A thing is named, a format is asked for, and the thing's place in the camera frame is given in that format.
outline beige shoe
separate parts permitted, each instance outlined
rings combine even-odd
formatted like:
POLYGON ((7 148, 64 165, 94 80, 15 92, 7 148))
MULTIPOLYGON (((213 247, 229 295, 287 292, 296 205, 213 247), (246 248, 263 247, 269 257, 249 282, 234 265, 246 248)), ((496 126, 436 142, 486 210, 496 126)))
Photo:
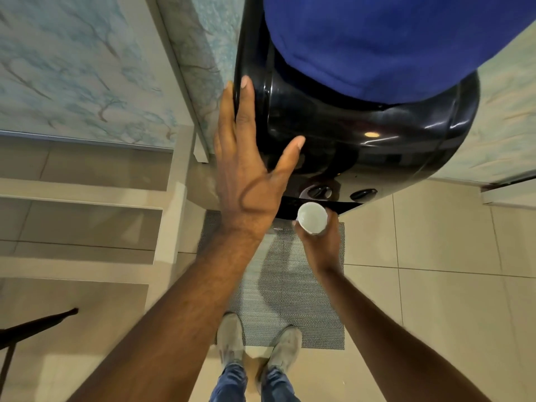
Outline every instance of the beige shoe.
POLYGON ((242 364, 244 341, 242 340, 242 322, 236 313, 227 313, 221 320, 216 345, 220 352, 221 367, 233 362, 242 364))
POLYGON ((268 363, 262 370, 261 374, 256 378, 257 391, 260 393, 261 384, 264 382, 266 373, 273 367, 277 367, 279 371, 286 374, 292 364, 298 358, 301 348, 301 331, 296 326, 289 326, 283 330, 277 340, 276 346, 273 348, 272 355, 268 363))

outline white cup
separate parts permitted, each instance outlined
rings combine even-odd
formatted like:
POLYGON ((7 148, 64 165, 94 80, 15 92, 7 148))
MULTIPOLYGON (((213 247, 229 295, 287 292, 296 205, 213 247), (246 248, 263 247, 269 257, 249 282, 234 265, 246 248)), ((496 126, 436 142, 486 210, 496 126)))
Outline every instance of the white cup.
POLYGON ((307 202, 298 209, 298 223, 309 234, 319 234, 327 226, 327 212, 316 202, 307 202))

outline person's left arm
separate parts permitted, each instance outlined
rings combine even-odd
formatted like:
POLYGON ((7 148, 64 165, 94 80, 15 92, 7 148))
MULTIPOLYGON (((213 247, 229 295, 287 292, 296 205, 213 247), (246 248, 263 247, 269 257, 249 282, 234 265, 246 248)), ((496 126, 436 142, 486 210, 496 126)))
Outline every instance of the person's left arm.
POLYGON ((209 246, 71 396, 70 402, 186 402, 231 294, 266 230, 294 170, 304 137, 292 140, 268 173, 256 145, 254 90, 242 81, 220 104, 214 150, 222 225, 209 246))

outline black knob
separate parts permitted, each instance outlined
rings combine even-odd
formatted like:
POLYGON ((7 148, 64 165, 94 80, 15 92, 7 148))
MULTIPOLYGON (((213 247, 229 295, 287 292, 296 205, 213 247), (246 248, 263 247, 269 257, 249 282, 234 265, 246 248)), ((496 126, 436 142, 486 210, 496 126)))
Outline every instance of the black knob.
POLYGON ((350 198, 357 203, 366 203, 374 199, 374 196, 378 193, 376 189, 362 189, 357 192, 353 192, 350 198))
POLYGON ((329 199, 333 191, 329 186, 315 186, 309 189, 307 195, 312 199, 322 200, 329 199))

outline gray woven mat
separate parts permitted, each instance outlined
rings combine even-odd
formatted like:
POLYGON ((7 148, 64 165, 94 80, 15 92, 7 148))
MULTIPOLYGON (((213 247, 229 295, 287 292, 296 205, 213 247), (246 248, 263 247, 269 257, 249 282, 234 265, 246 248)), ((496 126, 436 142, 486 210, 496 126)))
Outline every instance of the gray woven mat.
MULTIPOLYGON (((220 220, 220 212, 206 212, 199 251, 220 220)), ((343 223, 339 231, 342 265, 343 223)), ((245 270, 228 310, 240 316, 246 345, 271 346, 281 330, 293 324, 302 331, 304 348, 344 350, 343 324, 312 274, 300 239, 289 221, 274 221, 245 270)))

